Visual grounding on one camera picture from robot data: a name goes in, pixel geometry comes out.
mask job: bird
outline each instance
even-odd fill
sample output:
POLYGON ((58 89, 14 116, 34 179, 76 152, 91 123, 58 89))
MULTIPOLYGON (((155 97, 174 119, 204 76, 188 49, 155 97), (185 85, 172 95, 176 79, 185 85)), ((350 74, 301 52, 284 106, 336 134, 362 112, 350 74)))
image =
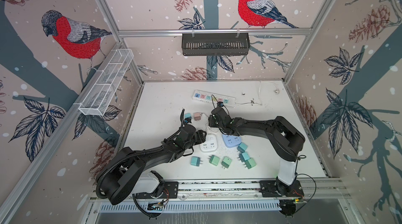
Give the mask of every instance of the bird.
POLYGON ((100 45, 106 36, 112 34, 86 22, 67 18, 55 10, 49 10, 43 15, 42 26, 45 35, 52 35, 70 56, 91 60, 90 67, 86 70, 87 74, 90 70, 96 70, 92 67, 92 57, 98 51, 103 54, 100 45))
POLYGON ((282 23, 291 28, 297 28, 287 21, 272 0, 239 0, 238 10, 241 19, 249 25, 247 28, 251 26, 264 28, 273 23, 282 23))

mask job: mesh basket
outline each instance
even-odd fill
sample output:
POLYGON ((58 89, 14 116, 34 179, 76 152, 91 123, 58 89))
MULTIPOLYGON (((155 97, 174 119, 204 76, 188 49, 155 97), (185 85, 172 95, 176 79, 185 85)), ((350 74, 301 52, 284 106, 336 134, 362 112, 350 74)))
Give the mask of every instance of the mesh basket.
POLYGON ((79 107, 84 115, 103 116, 132 60, 130 49, 116 50, 79 107))
POLYGON ((245 56, 249 53, 248 33, 183 34, 184 56, 245 56))

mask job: bird head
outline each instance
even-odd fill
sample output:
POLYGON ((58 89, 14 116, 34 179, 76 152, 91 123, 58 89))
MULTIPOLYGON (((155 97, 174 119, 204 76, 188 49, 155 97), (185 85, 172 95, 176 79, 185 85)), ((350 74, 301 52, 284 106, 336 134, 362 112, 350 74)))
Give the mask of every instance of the bird head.
POLYGON ((62 14, 55 10, 47 11, 43 15, 42 26, 46 36, 49 35, 58 36, 56 22, 61 17, 63 17, 62 14))

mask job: power strip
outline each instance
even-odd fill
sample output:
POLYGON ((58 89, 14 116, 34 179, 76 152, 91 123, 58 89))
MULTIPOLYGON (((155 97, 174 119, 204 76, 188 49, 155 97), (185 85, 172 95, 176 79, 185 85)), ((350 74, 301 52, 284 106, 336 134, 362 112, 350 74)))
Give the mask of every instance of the power strip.
POLYGON ((199 91, 199 90, 194 91, 193 99, 202 101, 202 102, 212 102, 212 101, 214 101, 214 103, 223 102, 225 106, 230 106, 230 107, 234 107, 235 100, 236 100, 236 98, 234 98, 232 96, 224 96, 224 95, 219 95, 219 94, 215 94, 215 93, 211 93, 211 92, 207 92, 207 91, 199 91))

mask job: red breast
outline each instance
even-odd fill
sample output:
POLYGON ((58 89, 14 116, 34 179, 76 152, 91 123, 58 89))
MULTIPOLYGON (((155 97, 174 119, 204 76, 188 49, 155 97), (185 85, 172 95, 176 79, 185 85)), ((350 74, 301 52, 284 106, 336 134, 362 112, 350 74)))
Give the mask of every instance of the red breast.
POLYGON ((71 27, 66 17, 59 18, 56 22, 56 27, 58 36, 53 36, 53 38, 71 56, 80 59, 89 59, 100 49, 100 38, 84 44, 70 42, 67 36, 71 33, 71 27))
POLYGON ((265 27, 267 24, 275 21, 271 18, 267 18, 258 14, 255 14, 247 6, 247 2, 251 0, 239 0, 239 15, 247 24, 251 26, 262 26, 265 27))

